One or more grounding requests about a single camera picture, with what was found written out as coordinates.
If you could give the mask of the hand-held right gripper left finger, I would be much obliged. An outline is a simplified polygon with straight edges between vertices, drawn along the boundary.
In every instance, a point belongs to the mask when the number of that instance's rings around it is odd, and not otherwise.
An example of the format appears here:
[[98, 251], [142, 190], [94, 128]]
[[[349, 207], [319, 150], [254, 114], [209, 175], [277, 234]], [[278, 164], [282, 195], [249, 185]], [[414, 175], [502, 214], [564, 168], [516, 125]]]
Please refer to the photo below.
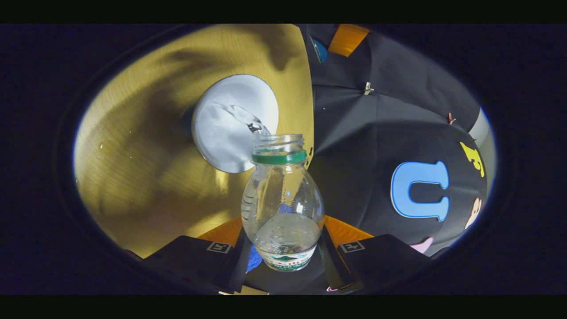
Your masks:
[[251, 246], [237, 217], [199, 237], [179, 236], [141, 263], [190, 292], [233, 294], [241, 292]]

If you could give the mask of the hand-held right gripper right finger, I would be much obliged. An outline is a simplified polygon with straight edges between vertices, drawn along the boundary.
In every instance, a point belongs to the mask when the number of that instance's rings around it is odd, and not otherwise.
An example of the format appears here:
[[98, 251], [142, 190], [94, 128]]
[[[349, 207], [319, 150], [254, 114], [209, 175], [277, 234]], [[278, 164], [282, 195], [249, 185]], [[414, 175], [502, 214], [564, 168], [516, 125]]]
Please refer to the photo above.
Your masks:
[[430, 263], [425, 252], [432, 244], [431, 237], [409, 245], [391, 234], [373, 236], [326, 216], [318, 249], [331, 291], [363, 293], [384, 291], [415, 275]]

